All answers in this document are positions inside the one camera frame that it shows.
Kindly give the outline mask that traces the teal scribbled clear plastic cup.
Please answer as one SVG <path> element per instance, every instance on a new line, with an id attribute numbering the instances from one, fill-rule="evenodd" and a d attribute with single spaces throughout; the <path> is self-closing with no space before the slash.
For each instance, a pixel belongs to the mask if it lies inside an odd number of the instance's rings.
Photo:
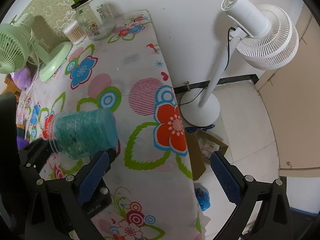
<path id="1" fill-rule="evenodd" d="M 116 120 L 106 108 L 88 112 L 61 112 L 48 127 L 53 152 L 77 160 L 118 148 Z"/>

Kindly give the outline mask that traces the green patterned foam mat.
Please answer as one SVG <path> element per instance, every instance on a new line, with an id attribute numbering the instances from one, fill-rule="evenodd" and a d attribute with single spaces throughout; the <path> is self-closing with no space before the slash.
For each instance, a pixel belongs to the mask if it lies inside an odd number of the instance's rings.
<path id="1" fill-rule="evenodd" d="M 23 14 L 33 15 L 32 34 L 47 50 L 67 41 L 63 29 L 75 20 L 73 3 L 73 0 L 32 0 L 23 10 Z"/>

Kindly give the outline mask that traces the green desk fan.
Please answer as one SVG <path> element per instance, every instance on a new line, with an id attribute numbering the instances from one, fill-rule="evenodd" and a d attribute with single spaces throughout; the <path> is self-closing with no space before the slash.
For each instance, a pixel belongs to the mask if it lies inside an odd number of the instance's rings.
<path id="1" fill-rule="evenodd" d="M 34 17 L 30 13 L 23 14 L 19 20 L 1 24 L 1 73 L 10 74 L 25 67 L 31 53 L 38 60 L 39 75 L 42 82 L 53 76 L 67 58 L 72 42 L 62 42 L 51 52 L 47 52 L 31 35 Z"/>

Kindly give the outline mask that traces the blue cloth on floor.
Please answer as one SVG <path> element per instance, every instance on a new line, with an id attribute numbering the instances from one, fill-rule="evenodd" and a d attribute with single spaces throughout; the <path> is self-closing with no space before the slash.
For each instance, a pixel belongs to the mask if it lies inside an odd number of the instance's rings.
<path id="1" fill-rule="evenodd" d="M 195 188 L 195 196 L 202 211 L 210 208 L 210 197 L 207 191 L 203 191 L 201 188 Z"/>

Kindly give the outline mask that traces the beige door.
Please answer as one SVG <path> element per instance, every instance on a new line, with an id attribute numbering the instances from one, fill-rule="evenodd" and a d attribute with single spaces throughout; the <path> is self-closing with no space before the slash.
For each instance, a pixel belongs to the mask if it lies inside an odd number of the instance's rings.
<path id="1" fill-rule="evenodd" d="M 319 25 L 304 5 L 299 48 L 286 66 L 265 72 L 256 88 L 271 120 L 279 174 L 319 177 Z"/>

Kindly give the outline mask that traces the wooden chair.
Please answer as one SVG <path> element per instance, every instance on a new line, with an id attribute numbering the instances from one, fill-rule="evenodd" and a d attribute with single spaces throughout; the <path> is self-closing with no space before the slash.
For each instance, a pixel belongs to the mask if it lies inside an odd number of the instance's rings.
<path id="1" fill-rule="evenodd" d="M 4 94 L 4 93 L 14 94 L 14 96 L 16 97 L 16 103 L 18 103 L 19 98 L 20 98 L 20 94 L 21 94 L 21 90 L 15 85 L 10 74 L 5 76 L 4 83 L 5 83 L 5 89 L 3 90 L 2 94 Z"/>

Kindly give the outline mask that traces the cotton swab container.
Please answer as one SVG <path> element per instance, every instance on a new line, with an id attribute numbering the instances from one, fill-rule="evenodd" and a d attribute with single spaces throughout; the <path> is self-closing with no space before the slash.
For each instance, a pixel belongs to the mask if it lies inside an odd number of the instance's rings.
<path id="1" fill-rule="evenodd" d="M 86 33 L 77 21 L 72 21 L 63 29 L 64 35 L 72 42 L 73 45 L 81 43 L 86 38 Z"/>

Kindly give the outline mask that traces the purple plush toy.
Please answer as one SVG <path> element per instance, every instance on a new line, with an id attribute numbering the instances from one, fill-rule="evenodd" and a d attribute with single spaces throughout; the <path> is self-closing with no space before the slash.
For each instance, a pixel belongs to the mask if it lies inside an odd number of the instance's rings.
<path id="1" fill-rule="evenodd" d="M 27 66 L 10 75 L 16 87 L 20 90 L 27 90 L 33 81 L 33 75 Z"/>

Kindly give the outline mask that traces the floral tablecloth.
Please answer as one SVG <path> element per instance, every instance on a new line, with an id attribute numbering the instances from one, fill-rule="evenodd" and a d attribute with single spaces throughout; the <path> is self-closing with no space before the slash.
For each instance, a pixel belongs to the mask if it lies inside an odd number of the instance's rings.
<path id="1" fill-rule="evenodd" d="M 48 137 L 60 112 L 109 109 L 119 155 L 104 180 L 112 204 L 93 217 L 105 239 L 203 239 L 185 130 L 147 10 L 117 18 L 101 41 L 84 40 L 47 81 L 22 93 L 26 138 Z"/>

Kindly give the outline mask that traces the white standing fan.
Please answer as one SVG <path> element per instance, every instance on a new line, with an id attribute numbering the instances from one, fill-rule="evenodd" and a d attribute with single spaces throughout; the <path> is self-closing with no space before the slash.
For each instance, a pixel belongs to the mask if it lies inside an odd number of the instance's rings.
<path id="1" fill-rule="evenodd" d="M 213 94 L 235 51 L 255 69 L 279 69 L 295 57 L 298 32 L 289 15 L 271 4 L 254 5 L 249 0 L 223 0 L 221 10 L 236 23 L 227 33 L 227 43 L 205 88 L 186 92 L 180 112 L 187 123 L 206 127 L 220 115 L 220 103 Z"/>

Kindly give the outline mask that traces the cardboard box on floor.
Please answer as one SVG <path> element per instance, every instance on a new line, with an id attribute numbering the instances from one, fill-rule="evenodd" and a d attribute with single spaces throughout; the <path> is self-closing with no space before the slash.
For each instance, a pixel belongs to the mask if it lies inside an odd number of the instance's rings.
<path id="1" fill-rule="evenodd" d="M 186 132 L 187 146 L 193 181 L 198 180 L 206 171 L 206 164 L 210 164 L 210 156 L 215 151 L 225 155 L 229 146 L 210 133 L 197 129 L 194 133 Z"/>

